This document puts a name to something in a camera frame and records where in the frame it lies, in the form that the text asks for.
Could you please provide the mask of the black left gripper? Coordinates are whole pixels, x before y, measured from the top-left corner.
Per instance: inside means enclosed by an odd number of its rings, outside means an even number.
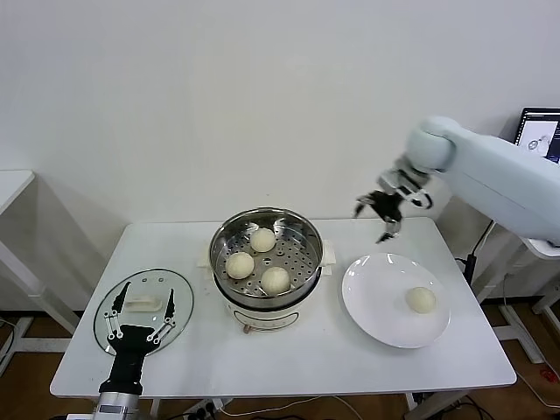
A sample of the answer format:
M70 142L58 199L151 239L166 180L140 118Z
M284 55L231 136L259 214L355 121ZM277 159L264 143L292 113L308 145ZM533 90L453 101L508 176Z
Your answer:
M99 392L142 393L142 367L147 354L158 349L160 343L175 327L174 289L170 289L163 323L156 329L151 326L120 325L130 282L126 282L116 295L109 311L103 314L108 331L108 342L115 350L115 358L108 379Z

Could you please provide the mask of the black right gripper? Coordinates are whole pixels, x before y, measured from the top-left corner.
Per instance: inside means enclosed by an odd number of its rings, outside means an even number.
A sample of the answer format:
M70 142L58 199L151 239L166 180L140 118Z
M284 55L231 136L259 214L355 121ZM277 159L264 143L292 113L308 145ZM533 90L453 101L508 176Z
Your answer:
M373 191L356 199L353 217L358 218L368 207L385 222L385 230L376 241L377 244L396 238L401 230L402 214L399 209L403 199L398 193L388 194Z

